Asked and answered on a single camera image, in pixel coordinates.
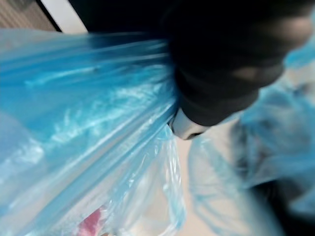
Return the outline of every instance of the crumpled plastic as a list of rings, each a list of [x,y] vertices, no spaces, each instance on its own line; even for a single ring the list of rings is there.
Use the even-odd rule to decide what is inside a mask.
[[[0,38],[1,235],[175,234],[185,207],[166,125],[176,110],[166,43],[141,33]]]
[[[237,119],[193,139],[189,189],[194,212],[214,235],[283,236],[270,207],[244,181],[234,165],[230,134]]]
[[[286,59],[282,79],[240,118],[234,148],[244,184],[277,181],[286,210],[315,222],[314,37]]]

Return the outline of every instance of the wooden surface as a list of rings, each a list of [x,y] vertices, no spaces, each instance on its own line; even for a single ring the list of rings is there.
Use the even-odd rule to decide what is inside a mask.
[[[0,28],[55,31],[35,0],[0,0]]]

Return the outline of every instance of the beige floor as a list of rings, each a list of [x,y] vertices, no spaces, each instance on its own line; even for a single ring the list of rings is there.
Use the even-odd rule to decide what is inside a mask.
[[[188,189],[188,151],[191,141],[177,139],[178,152],[181,160],[182,184],[184,189],[184,198],[187,207],[187,219],[184,227],[178,233],[178,236],[215,236],[209,227],[203,223],[192,209],[190,193]]]

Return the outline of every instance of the plastic bag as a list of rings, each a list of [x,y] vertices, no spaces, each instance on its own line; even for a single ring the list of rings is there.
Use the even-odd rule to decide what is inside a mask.
[[[165,42],[0,35],[1,235],[173,235],[185,209]]]
[[[311,222],[315,222],[314,45],[312,39],[287,58],[282,81],[262,92],[234,131],[234,149],[244,147],[237,158],[245,166],[246,185],[276,181],[286,211]]]
[[[194,139],[189,151],[189,189],[195,213],[219,236],[282,236],[261,197],[243,186],[230,133],[236,120]]]

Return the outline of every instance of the gloved hand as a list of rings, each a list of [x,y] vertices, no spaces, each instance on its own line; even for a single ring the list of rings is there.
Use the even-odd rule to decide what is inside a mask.
[[[250,106],[312,34],[314,2],[177,1],[163,21],[180,92],[174,134],[190,139]]]

